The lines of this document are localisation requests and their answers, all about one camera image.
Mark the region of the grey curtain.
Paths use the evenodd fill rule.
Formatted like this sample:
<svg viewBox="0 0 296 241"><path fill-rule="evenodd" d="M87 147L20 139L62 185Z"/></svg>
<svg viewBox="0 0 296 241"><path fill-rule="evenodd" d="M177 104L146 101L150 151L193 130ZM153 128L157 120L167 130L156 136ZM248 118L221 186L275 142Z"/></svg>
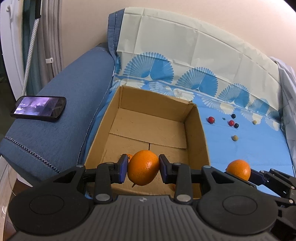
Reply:
<svg viewBox="0 0 296 241"><path fill-rule="evenodd" d="M62 1L42 1L37 30L37 54L41 86L63 70L61 36Z"/></svg>

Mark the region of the brown cardboard box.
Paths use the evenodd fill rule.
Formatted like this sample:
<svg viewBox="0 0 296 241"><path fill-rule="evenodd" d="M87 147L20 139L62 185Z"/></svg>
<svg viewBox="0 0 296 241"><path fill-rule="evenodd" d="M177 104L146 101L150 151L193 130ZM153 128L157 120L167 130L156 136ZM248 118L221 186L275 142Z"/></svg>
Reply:
<svg viewBox="0 0 296 241"><path fill-rule="evenodd" d="M150 150L171 162L201 169L210 164L196 104L122 86L116 90L95 135L85 166L117 162L122 154Z"/></svg>

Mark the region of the grey white sheet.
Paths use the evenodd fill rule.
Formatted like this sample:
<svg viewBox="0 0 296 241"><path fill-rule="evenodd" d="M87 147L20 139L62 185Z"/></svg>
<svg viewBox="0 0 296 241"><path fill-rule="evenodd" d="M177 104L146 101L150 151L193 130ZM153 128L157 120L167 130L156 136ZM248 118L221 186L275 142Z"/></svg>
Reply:
<svg viewBox="0 0 296 241"><path fill-rule="evenodd" d="M282 90L282 123L285 127L287 145L295 167L295 71L280 59L271 57L279 70Z"/></svg>

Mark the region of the blue white fan-pattern cloth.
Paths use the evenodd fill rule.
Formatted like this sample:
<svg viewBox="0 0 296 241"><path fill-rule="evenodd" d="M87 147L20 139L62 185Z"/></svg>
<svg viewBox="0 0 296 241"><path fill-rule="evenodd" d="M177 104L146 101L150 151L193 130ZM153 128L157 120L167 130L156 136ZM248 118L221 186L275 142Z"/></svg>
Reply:
<svg viewBox="0 0 296 241"><path fill-rule="evenodd" d="M111 98L103 116L122 86L183 99L198 108L209 165L225 170L241 159L256 170L274 168L293 175L274 61L195 18L147 8L123 11ZM207 121L210 116L215 123ZM229 126L230 120L239 127Z"/></svg>

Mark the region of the black smartphone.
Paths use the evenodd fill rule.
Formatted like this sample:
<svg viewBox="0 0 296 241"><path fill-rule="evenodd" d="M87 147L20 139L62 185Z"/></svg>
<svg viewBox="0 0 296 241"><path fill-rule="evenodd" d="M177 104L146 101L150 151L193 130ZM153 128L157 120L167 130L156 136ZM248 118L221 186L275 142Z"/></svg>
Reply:
<svg viewBox="0 0 296 241"><path fill-rule="evenodd" d="M21 96L10 112L12 118L39 121L57 121L67 100L62 96Z"/></svg>

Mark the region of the red cherry tomato with stem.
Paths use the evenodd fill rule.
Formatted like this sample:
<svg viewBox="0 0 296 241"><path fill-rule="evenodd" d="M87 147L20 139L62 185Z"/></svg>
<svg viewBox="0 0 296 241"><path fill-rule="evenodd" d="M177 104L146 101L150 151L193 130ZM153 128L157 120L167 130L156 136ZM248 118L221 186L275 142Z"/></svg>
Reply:
<svg viewBox="0 0 296 241"><path fill-rule="evenodd" d="M213 123L215 123L215 118L212 117L212 116L210 116L210 117L207 118L207 121L208 121L210 124L213 124Z"/></svg>

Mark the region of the white door frame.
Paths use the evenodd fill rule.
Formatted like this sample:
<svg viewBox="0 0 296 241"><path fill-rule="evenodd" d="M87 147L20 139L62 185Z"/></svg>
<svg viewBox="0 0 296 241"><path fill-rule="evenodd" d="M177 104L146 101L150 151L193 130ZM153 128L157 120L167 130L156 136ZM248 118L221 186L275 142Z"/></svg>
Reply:
<svg viewBox="0 0 296 241"><path fill-rule="evenodd" d="M22 95L23 66L23 1L1 2L1 49L4 65L15 99Z"/></svg>

